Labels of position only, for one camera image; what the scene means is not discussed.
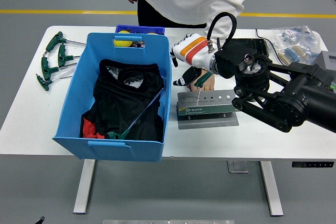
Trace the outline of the person's left hand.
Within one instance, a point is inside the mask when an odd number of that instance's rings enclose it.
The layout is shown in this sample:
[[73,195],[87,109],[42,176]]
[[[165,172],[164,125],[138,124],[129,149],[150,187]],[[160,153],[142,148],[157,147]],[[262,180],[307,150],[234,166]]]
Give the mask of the person's left hand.
[[211,75],[204,83],[202,87],[196,87],[195,83],[198,79],[194,80],[192,83],[187,85],[187,88],[192,92],[199,92],[199,91],[213,91],[215,85],[215,77]]

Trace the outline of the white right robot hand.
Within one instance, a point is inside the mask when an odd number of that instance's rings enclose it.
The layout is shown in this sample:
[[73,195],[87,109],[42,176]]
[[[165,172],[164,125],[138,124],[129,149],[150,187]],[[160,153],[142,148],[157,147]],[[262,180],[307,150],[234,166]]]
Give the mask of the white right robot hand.
[[203,70],[206,70],[209,75],[218,74],[215,46],[214,42],[199,34],[187,34],[180,42],[176,43],[170,52],[174,66],[177,67],[177,61],[180,60],[190,67],[173,84],[187,86],[198,79],[197,85],[200,87],[207,80],[207,78],[203,78],[199,81]]

